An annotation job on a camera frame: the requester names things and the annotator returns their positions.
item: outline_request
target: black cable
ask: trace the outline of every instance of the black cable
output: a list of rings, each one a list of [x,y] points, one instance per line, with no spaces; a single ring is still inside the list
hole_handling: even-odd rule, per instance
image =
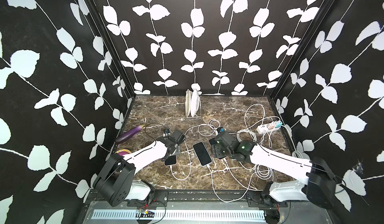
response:
[[[166,216],[166,212],[167,212],[166,205],[164,203],[162,203],[162,202],[160,202],[160,203],[163,204],[163,206],[164,206],[164,216],[160,220],[158,220],[157,222],[154,222],[152,224],[160,222]]]
[[[104,183],[101,185],[99,191],[97,192],[96,194],[96,200],[99,201],[99,199],[97,198],[98,195],[99,195],[99,192],[101,191],[101,189],[103,188],[103,185],[107,182],[108,178],[110,178],[112,176],[112,174],[114,174],[116,172],[117,169],[119,169],[123,164],[120,164],[108,177],[107,179],[105,179]]]
[[[152,123],[146,125],[145,128],[144,128],[144,132],[145,132],[145,134],[146,134],[147,136],[149,136],[150,138],[152,138],[153,140],[156,141],[156,139],[154,139],[152,136],[150,136],[150,135],[147,133],[147,127],[149,127],[151,124],[160,124],[160,125],[162,125],[162,124],[161,124],[161,123],[158,123],[158,122],[152,122]]]
[[[288,214],[287,214],[287,217],[285,218],[285,220],[281,223],[283,224],[284,222],[286,222],[286,220],[288,219],[289,217],[289,213],[291,212],[291,201],[289,202],[289,211],[288,211]]]

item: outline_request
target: black metal frame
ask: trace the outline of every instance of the black metal frame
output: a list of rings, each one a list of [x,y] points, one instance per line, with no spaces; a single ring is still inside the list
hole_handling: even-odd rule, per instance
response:
[[[325,18],[326,14],[328,13],[334,1],[335,0],[323,0],[320,6],[319,12],[317,13],[315,18],[311,22],[311,25],[308,27],[307,31],[303,35],[303,38],[299,44],[299,47],[297,48],[295,54],[292,56],[292,58],[288,62],[285,70],[283,71],[283,74],[281,75],[278,83],[276,84],[276,87],[272,90],[270,95],[272,100],[275,99],[280,89],[283,87],[285,81],[289,77],[289,74],[291,73],[292,69],[295,67],[301,55],[303,54],[304,50],[308,46],[309,42],[312,40],[312,38],[314,38],[314,34],[316,33],[317,29],[319,28],[321,22]]]

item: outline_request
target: wall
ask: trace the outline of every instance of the wall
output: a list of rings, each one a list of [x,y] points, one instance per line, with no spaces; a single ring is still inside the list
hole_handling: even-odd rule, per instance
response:
[[[82,1],[0,0],[0,223],[73,223],[127,110]]]
[[[135,92],[155,95],[269,95],[322,1],[94,0]]]
[[[336,0],[275,99],[297,149],[344,179],[348,224],[382,222],[383,1]]]

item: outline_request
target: smartphone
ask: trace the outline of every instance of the smartphone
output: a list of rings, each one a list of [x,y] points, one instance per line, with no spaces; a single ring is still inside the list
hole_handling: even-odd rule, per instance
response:
[[[171,166],[176,164],[176,155],[169,156],[165,161],[164,165],[165,166]]]
[[[192,147],[196,153],[196,156],[200,162],[200,165],[206,166],[212,162],[212,159],[209,156],[207,148],[205,147],[205,145],[202,141],[195,143]]]

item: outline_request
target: metal vent grille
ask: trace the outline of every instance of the metal vent grille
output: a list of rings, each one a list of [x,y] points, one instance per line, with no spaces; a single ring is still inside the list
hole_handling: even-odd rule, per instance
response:
[[[154,218],[141,217],[141,220],[160,220],[164,210],[149,210]],[[91,219],[135,220],[139,218],[137,210],[95,209]],[[248,221],[264,222],[264,211],[259,210],[167,210],[163,220],[186,221]]]

